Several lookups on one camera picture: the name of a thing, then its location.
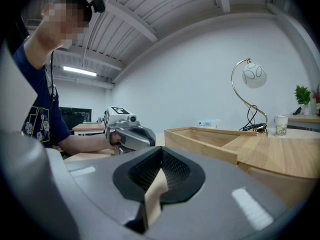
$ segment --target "desk lamp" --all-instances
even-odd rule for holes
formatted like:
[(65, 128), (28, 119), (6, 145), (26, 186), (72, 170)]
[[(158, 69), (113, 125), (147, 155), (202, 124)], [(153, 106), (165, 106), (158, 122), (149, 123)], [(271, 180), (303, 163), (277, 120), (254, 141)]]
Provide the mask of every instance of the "desk lamp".
[(244, 70), (242, 71), (242, 79), (243, 82), (245, 83), (246, 86), (248, 86), (251, 89), (259, 88), (263, 86), (266, 83), (267, 80), (267, 74), (265, 69), (259, 65), (258, 63), (253, 63), (250, 61), (250, 58), (246, 58), (244, 60), (239, 61), (235, 67), (233, 68), (232, 75), (231, 75), (231, 83), (233, 90), (235, 94), (244, 102), (249, 107), (249, 110), (251, 108), (254, 108), (256, 111), (260, 112), (265, 116), (265, 123), (260, 123), (260, 124), (253, 124), (253, 131), (257, 132), (257, 134), (263, 134), (267, 131), (267, 122), (268, 122), (268, 117), (266, 113), (258, 109), (257, 107), (251, 105), (247, 101), (245, 101), (236, 91), (235, 84), (234, 84), (234, 73), (236, 68), (243, 62), (247, 62)]

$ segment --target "black hair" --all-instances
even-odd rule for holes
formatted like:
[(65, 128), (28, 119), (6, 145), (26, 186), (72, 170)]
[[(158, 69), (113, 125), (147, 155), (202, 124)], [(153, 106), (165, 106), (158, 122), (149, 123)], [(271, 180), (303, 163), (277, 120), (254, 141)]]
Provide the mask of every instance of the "black hair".
[(92, 18), (91, 4), (87, 0), (59, 0), (57, 3), (77, 4), (78, 9), (83, 10), (83, 22), (87, 27)]

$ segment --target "person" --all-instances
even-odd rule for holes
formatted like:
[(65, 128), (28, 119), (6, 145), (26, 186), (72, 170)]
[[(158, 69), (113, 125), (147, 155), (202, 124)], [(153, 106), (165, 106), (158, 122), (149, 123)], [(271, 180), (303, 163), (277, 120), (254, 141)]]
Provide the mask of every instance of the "person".
[(104, 133), (92, 136), (71, 135), (59, 109), (59, 94), (53, 102), (47, 84), (45, 63), (51, 53), (67, 40), (81, 33), (91, 19), (91, 8), (86, 0), (58, 0), (47, 4), (42, 21), (34, 34), (13, 55), (18, 68), (37, 93), (37, 98), (25, 119), (25, 135), (37, 138), (46, 148), (59, 146), (74, 155), (113, 149), (121, 137), (112, 133), (107, 142)]

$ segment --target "fluorescent light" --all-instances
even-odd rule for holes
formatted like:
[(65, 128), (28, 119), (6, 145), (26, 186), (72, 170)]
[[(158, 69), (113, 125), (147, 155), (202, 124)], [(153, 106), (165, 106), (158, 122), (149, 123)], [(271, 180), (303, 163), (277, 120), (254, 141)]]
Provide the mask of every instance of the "fluorescent light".
[(66, 70), (66, 71), (72, 71), (72, 72), (76, 72), (76, 73), (80, 73), (80, 74), (90, 75), (90, 76), (93, 76), (93, 77), (95, 77), (97, 75), (97, 73), (93, 73), (93, 72), (90, 72), (90, 71), (77, 69), (77, 68), (73, 68), (73, 67), (69, 67), (69, 66), (63, 66), (63, 69)]

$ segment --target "white mug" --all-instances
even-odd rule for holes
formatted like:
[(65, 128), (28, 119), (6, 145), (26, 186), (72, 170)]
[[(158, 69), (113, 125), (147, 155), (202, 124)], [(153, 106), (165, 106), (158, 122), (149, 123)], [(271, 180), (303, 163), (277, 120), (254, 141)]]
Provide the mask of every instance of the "white mug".
[(274, 117), (275, 122), (275, 135), (285, 136), (287, 134), (288, 116), (279, 114)]

